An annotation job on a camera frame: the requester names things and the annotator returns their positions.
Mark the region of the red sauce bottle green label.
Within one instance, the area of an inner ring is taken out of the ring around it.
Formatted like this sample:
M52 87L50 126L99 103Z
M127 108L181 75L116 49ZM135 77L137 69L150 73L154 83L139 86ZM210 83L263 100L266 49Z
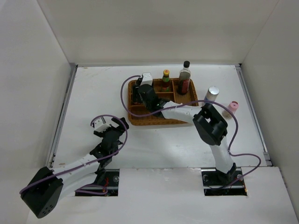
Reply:
M161 81L161 91L162 92L167 92L170 90L170 71L169 70L164 70L163 71L163 77Z

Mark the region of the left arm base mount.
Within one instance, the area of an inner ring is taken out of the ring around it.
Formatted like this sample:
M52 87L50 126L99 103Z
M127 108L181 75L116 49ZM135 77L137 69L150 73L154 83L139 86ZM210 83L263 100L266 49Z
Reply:
M75 192L75 196L118 196L119 169L106 169L98 173L94 183Z

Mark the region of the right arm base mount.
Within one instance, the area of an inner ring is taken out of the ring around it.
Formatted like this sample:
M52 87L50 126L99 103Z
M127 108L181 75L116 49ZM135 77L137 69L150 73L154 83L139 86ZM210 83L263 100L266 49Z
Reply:
M224 183L219 179L216 170L204 169L201 171L201 174L205 196L247 196L243 178L230 185L232 181L242 176L240 168L233 174L233 180L228 183Z

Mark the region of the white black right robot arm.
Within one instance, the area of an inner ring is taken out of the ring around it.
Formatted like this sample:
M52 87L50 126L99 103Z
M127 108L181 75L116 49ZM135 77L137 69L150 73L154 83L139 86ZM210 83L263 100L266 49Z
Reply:
M133 98L143 103L146 109L156 117L175 119L195 125L200 138L211 148L218 182L222 185L232 182L236 164L228 152L226 139L228 124L212 104L206 103L202 107L183 106L160 98L149 84L135 84Z

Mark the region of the tall soy sauce bottle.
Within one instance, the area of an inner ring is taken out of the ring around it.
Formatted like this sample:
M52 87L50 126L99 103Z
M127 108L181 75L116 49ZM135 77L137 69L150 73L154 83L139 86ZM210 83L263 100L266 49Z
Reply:
M189 83L191 79L191 72L189 67L190 67L190 62L184 61L183 69L179 72L177 92L180 95L185 95L189 89Z

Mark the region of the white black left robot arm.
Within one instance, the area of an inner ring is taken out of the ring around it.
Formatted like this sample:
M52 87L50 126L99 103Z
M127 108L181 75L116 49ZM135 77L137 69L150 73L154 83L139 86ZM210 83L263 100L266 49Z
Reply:
M20 191L20 197L37 218L50 214L60 199L84 187L100 186L105 180L106 166L123 147L120 137L128 133L125 118L111 116L117 124L107 124L104 116L91 122L94 135L101 142L83 158L60 168L43 167L37 171L29 184Z

